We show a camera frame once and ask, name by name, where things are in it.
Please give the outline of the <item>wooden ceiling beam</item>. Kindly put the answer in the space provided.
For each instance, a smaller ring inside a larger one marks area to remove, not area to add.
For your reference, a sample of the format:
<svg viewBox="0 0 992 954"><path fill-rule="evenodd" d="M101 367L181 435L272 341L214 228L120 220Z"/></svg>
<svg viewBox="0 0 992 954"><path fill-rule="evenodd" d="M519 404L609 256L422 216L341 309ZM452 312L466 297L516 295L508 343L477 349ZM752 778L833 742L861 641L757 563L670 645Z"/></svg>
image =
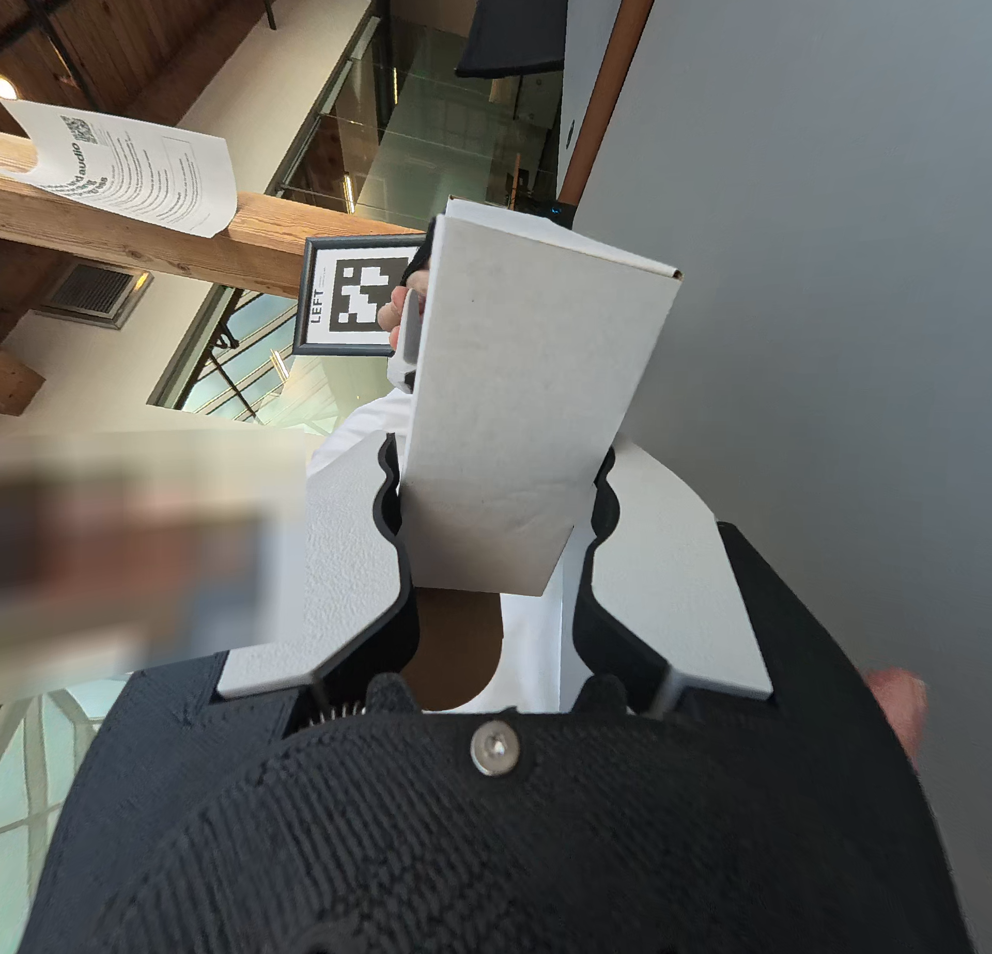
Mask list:
<svg viewBox="0 0 992 954"><path fill-rule="evenodd" d="M272 294L295 295L311 237L409 237L395 224L311 204L240 192L228 225L195 237L48 194L2 177L2 308L40 300L43 281L68 258L205 280Z"/></svg>

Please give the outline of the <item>black hanging panel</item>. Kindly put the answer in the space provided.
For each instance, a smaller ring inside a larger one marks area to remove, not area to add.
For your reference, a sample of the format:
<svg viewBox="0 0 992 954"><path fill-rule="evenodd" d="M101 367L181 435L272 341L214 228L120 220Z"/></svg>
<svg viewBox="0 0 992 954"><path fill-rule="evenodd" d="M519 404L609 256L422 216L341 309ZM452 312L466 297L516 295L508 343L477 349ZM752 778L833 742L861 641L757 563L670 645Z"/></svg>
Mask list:
<svg viewBox="0 0 992 954"><path fill-rule="evenodd" d="M476 0L461 79L500 80L564 70L567 0Z"/></svg>

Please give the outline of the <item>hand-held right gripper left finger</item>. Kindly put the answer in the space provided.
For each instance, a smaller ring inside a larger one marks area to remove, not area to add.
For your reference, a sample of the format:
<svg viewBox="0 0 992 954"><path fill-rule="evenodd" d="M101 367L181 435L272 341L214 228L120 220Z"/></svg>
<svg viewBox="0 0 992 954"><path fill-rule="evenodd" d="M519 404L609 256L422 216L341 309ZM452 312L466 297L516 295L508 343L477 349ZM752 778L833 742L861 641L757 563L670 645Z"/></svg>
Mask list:
<svg viewBox="0 0 992 954"><path fill-rule="evenodd" d="M365 699L376 676L412 660L420 625L399 479L395 435L383 430L307 477L303 622L278 643L231 650L219 698L308 688L315 699Z"/></svg>

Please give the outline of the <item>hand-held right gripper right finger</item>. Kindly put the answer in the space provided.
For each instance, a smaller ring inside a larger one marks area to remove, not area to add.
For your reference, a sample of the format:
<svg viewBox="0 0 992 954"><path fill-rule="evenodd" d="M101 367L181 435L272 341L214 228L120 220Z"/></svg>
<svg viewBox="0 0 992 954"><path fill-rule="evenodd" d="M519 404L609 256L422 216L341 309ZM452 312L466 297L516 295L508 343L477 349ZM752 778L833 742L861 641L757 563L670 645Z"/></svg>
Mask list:
<svg viewBox="0 0 992 954"><path fill-rule="evenodd" d="M714 514L632 441L613 442L572 531L572 691L589 675L654 719L689 691L774 691Z"/></svg>

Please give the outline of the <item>printed paper sheet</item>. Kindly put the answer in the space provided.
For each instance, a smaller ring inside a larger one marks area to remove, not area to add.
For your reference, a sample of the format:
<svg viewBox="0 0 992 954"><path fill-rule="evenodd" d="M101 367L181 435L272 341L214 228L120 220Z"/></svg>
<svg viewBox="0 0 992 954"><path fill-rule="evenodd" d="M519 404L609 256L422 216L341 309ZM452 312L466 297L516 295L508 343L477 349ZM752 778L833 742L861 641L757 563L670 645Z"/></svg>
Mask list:
<svg viewBox="0 0 992 954"><path fill-rule="evenodd" d="M224 139L111 114L2 100L37 164L2 175L85 206L194 237L213 238L237 212Z"/></svg>

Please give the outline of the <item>brown wooden post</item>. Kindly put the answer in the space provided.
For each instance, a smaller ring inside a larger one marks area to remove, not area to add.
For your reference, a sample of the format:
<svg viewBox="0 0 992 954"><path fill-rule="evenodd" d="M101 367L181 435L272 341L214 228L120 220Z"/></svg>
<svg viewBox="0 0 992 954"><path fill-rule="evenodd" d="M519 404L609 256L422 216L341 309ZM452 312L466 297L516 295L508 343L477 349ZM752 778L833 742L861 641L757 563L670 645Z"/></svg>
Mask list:
<svg viewBox="0 0 992 954"><path fill-rule="evenodd" d="M656 0L567 0L557 198L577 206Z"/></svg>

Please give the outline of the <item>person's right hand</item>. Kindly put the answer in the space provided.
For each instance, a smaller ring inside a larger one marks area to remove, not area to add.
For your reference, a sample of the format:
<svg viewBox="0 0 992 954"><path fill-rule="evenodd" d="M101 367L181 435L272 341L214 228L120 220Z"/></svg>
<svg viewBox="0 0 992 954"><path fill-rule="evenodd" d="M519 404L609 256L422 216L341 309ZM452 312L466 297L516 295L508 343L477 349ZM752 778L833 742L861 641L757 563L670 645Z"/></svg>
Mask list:
<svg viewBox="0 0 992 954"><path fill-rule="evenodd" d="M868 671L864 680L916 769L928 716L925 682L900 667Z"/></svg>

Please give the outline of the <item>white cardboard box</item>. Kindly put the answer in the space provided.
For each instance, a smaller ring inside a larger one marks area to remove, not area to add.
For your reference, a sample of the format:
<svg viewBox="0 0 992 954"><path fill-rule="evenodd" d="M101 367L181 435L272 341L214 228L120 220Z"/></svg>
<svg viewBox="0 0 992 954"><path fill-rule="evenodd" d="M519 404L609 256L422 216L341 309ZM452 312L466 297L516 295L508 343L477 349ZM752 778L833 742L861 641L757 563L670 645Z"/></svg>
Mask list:
<svg viewBox="0 0 992 954"><path fill-rule="evenodd" d="M415 587L545 591L682 280L547 219L448 202L399 493Z"/></svg>

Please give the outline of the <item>person's left hand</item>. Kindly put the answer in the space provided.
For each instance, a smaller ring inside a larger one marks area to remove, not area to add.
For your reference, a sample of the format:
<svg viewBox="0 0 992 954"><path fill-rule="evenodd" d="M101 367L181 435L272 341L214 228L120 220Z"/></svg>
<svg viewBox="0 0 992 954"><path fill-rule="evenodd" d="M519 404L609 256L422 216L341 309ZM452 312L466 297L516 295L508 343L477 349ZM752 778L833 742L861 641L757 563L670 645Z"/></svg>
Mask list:
<svg viewBox="0 0 992 954"><path fill-rule="evenodd" d="M384 304L378 311L379 327L388 333L390 347L395 351L398 350L400 326L402 324L406 301L413 294L417 302L418 314L422 316L425 312L428 282L428 268L415 271L403 283L393 289L390 301Z"/></svg>

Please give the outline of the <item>metal vent grille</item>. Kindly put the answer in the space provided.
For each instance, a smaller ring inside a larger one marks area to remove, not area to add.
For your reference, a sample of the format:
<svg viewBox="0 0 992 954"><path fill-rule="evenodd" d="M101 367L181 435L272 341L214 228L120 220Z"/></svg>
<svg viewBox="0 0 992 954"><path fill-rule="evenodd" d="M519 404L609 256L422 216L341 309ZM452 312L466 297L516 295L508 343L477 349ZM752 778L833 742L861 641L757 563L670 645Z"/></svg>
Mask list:
<svg viewBox="0 0 992 954"><path fill-rule="evenodd" d="M33 311L40 316L121 330L153 280L153 274L148 271L77 262Z"/></svg>

